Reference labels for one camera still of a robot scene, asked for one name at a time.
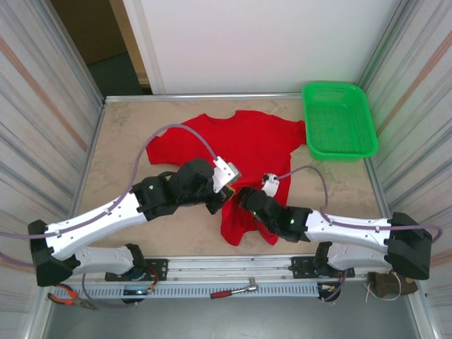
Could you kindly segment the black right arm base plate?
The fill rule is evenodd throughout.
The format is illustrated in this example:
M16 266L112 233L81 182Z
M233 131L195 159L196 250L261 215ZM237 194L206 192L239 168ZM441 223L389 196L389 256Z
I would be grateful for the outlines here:
M289 270L294 279L341 278L342 271L315 256L295 256L291 259Z

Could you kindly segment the aluminium mounting rail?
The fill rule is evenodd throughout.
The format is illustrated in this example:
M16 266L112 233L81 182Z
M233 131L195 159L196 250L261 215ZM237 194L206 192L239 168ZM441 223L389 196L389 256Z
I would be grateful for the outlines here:
M169 260L167 279L174 279L178 271L184 279L195 276L238 277L249 274L252 277L278 277L287 274L291 258L295 256L218 256L196 258L166 258ZM113 273L122 275L131 273L141 275L145 268L146 257L132 246L117 249L87 247L68 259L59 260L43 254L35 259L37 281L40 286L51 286L81 274ZM350 277L371 271L384 272L392 269L382 268L348 268Z

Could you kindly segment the orange-handled pliers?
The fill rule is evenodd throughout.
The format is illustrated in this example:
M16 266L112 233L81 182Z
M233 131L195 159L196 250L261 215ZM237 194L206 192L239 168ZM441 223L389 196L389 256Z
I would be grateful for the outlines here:
M49 292L47 294L47 298L55 303L55 304L59 304L59 305L64 305L64 306L70 306L70 307L81 307L84 309L89 309L89 310L96 310L97 307L94 306L93 304L91 304L90 302L81 299L77 293L77 291L75 291L72 287L65 285L65 284L56 284L54 285L54 287L56 288L55 291L57 290L62 290L64 295L63 297L59 297L57 295L55 295L54 293Z

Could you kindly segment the green plastic basket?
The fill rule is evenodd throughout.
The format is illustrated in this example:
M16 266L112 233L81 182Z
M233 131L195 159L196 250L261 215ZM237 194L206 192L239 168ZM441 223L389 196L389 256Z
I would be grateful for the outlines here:
M313 159L354 162L377 153L379 142L361 88L351 83L311 82L301 95Z

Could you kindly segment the red-handled ratchet wrench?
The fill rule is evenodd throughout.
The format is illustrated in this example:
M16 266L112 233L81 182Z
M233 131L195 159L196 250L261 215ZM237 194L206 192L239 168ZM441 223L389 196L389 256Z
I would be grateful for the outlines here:
M249 285L240 289L235 290L223 290L219 292L214 292L210 294L211 299L221 299L224 297L231 297L232 295L245 293L245 292L255 292L258 289L255 278L249 278Z

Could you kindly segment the brown wooden door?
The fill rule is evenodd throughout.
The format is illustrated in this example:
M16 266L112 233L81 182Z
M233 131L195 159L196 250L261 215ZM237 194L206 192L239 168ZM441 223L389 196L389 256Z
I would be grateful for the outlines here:
M109 0L50 0L86 64L125 54Z

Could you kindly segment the aluminium table border frame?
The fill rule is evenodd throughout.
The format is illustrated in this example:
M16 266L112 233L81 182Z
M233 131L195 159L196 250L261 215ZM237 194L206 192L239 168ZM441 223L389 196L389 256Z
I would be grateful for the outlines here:
M151 165L140 149L160 127L207 114L226 119L238 110L258 110L286 120L303 117L300 94L110 96L94 134L76 210L85 213L117 197L131 177L142 180L168 170ZM381 218L381 193L367 161L318 162L302 146L291 155L295 169L288 202L353 218ZM96 242L98 247L139 245L146 256L246 256L312 254L315 243L268 244L258 232L246 233L238 246L220 235L220 216L204 206L180 208L174 215L128 227Z

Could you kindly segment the red printed t-shirt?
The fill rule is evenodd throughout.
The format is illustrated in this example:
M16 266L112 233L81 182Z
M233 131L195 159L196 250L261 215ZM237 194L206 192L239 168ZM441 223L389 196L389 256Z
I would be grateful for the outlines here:
M254 110L238 110L227 119L201 114L184 122L203 140L184 129L170 128L155 137L146 152L151 164L182 166L195 158L211 160L206 146L231 162L242 174L233 184L262 187L265 174L286 174L291 170L291 154L306 144L304 121L289 121Z

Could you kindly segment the white door frame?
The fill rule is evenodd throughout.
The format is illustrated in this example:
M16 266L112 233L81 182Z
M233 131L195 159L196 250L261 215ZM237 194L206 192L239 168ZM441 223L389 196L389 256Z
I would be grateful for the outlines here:
M141 87L154 95L167 93L145 15L144 0L109 0Z

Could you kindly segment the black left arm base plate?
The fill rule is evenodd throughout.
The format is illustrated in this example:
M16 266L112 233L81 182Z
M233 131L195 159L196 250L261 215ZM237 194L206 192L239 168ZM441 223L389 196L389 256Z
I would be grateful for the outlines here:
M145 268L141 275L132 275L131 273L116 275L113 273L105 273L105 280L107 282L151 282L154 279L157 281L166 281L168 274L169 260L166 258L146 258Z

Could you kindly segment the brown cloth pouch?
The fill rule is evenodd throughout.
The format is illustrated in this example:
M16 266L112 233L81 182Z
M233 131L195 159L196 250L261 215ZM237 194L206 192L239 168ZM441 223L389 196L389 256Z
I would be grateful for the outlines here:
M417 283L390 270L387 273L368 273L367 291L377 299L393 301L401 296L411 295L418 291Z

